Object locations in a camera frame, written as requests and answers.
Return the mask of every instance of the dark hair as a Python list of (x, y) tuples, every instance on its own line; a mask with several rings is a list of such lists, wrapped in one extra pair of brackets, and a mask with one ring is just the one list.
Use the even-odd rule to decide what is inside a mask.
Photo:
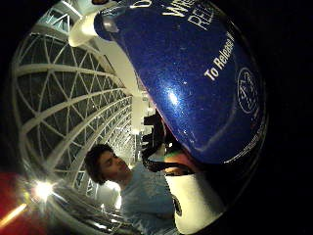
[(108, 144), (98, 144), (91, 148), (85, 158), (85, 166), (87, 173), (89, 174), (92, 181), (103, 185), (107, 179), (105, 179), (100, 170), (99, 158), (105, 152), (113, 152), (113, 149)]

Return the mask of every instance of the black background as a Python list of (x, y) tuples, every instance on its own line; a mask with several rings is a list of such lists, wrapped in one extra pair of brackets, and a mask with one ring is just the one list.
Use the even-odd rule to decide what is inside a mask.
[[(56, 2), (2, 3), (1, 91), (7, 89), (4, 79), (18, 43)], [(212, 2), (230, 16), (250, 43), (267, 83), (270, 115), (260, 166), (212, 233), (313, 234), (313, 14), (309, 2)], [(4, 158), (1, 166), (16, 169), (14, 161)]]

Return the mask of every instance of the logo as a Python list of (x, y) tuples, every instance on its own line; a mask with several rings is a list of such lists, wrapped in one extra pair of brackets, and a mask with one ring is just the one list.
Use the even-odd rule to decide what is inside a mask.
[(242, 68), (238, 76), (238, 99), (246, 114), (252, 113), (257, 107), (257, 90), (253, 74), (247, 68)]

